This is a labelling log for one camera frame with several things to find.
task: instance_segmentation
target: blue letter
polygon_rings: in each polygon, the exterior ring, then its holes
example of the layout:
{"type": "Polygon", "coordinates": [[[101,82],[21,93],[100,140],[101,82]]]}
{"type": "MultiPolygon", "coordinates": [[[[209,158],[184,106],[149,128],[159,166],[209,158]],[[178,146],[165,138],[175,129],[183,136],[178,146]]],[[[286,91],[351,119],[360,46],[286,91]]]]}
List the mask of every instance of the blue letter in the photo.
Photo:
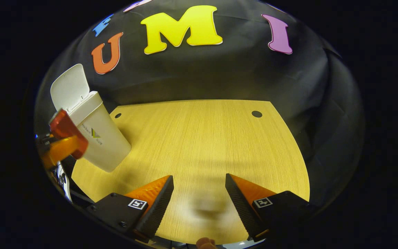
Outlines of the blue letter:
{"type": "Polygon", "coordinates": [[[112,15],[114,15],[114,14],[109,15],[106,19],[104,19],[104,21],[101,21],[101,23],[98,24],[98,25],[93,29],[93,31],[96,32],[95,37],[98,37],[98,35],[102,32],[102,30],[104,30],[104,28],[108,26],[108,22],[110,21],[110,17],[112,17],[112,15]]]}

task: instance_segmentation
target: wooden table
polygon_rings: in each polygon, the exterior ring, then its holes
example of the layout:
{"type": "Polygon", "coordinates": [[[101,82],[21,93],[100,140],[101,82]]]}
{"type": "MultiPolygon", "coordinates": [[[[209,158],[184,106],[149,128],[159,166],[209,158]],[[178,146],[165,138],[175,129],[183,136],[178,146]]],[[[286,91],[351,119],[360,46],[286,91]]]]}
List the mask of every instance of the wooden table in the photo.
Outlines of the wooden table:
{"type": "Polygon", "coordinates": [[[134,104],[119,106],[110,116],[130,142],[130,154],[111,173],[80,159],[72,178],[97,202],[111,192],[126,194],[173,175],[175,188],[157,236],[189,244],[201,237],[217,244],[246,240],[248,233],[225,189],[226,173],[309,200],[300,150],[268,101],[134,104]]]}

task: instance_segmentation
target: letter m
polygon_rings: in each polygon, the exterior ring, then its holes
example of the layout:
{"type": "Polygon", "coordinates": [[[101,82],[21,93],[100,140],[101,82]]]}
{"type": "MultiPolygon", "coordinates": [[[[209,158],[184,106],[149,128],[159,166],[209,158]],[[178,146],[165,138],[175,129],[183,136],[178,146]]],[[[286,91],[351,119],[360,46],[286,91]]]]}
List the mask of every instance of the letter m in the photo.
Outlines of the letter m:
{"type": "Polygon", "coordinates": [[[166,13],[158,13],[142,20],[147,27],[148,46],[144,49],[146,55],[164,51],[167,44],[161,42],[161,34],[175,47],[179,47],[190,29],[191,36],[187,43],[191,46],[216,45],[222,43],[222,37],[216,33],[213,12],[217,8],[209,5],[199,5],[189,8],[179,21],[166,13]]]}

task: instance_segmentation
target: finger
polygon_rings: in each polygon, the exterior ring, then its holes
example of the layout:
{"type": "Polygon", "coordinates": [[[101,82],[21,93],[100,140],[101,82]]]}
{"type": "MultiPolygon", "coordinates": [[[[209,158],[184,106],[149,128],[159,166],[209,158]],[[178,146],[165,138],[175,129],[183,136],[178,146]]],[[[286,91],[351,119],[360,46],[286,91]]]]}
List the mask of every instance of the finger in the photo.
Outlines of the finger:
{"type": "Polygon", "coordinates": [[[207,237],[200,238],[200,239],[198,239],[198,241],[196,242],[196,247],[197,247],[197,248],[200,248],[203,244],[206,244],[206,243],[211,243],[211,241],[210,241],[209,238],[207,238],[207,237]]]}
{"type": "Polygon", "coordinates": [[[206,243],[201,245],[201,247],[198,247],[198,249],[217,249],[217,248],[211,243],[206,243]]]}

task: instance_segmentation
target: printed logo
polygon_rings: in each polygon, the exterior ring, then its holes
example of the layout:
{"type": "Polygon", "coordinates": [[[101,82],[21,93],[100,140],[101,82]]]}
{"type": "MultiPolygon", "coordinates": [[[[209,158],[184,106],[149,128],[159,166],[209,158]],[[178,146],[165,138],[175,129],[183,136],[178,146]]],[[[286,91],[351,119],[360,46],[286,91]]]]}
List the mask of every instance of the printed logo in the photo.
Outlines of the printed logo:
{"type": "Polygon", "coordinates": [[[93,138],[101,138],[101,136],[99,136],[99,134],[97,134],[93,128],[92,128],[92,136],[93,138]]]}
{"type": "Polygon", "coordinates": [[[132,208],[136,208],[136,209],[143,209],[145,204],[147,204],[147,202],[141,201],[141,200],[136,200],[133,199],[128,206],[131,206],[132,208]]]}
{"type": "Polygon", "coordinates": [[[273,202],[268,199],[268,197],[265,197],[263,199],[255,200],[254,203],[257,205],[258,208],[264,208],[267,205],[273,205],[273,202]]]}

